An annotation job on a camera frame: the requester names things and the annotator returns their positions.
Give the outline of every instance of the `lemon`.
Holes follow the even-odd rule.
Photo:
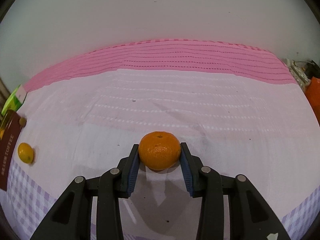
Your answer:
[[[32,163],[35,153],[27,143],[20,143],[18,147],[18,156],[24,163]]]
[[[2,140],[3,134],[4,134],[4,130],[1,130],[1,131],[0,131],[0,140]]]

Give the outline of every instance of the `small yellow fruit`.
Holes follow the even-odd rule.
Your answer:
[[[3,134],[4,134],[4,130],[1,130],[1,131],[0,131],[0,140],[2,140]]]
[[[27,120],[24,117],[22,117],[19,119],[19,124],[21,127],[25,127],[27,124]]]
[[[32,163],[35,153],[27,143],[20,143],[18,147],[18,156],[24,163]]]

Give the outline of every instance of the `pink fabric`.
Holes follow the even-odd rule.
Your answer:
[[[213,41],[154,40],[108,47],[79,55],[41,71],[26,84],[30,92],[61,80],[117,69],[231,73],[270,84],[296,83],[271,52]]]

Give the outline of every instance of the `white bedsheet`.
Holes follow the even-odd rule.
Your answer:
[[[296,84],[118,69],[30,92],[19,114],[28,121],[17,146],[27,142],[36,158],[32,165],[22,163],[16,146],[14,162],[52,199],[74,177],[100,176],[117,166],[133,144],[155,130],[173,133],[220,174],[245,174],[280,220],[320,185],[320,128]],[[119,201],[123,231],[148,239],[195,239],[201,200],[189,197],[181,169],[143,168],[132,197]],[[1,205],[14,205],[12,195],[2,192]],[[5,213],[13,227],[24,216],[8,208]],[[283,220],[287,231],[296,223],[292,219]],[[302,228],[306,220],[298,223]],[[36,224],[21,230],[34,231]]]

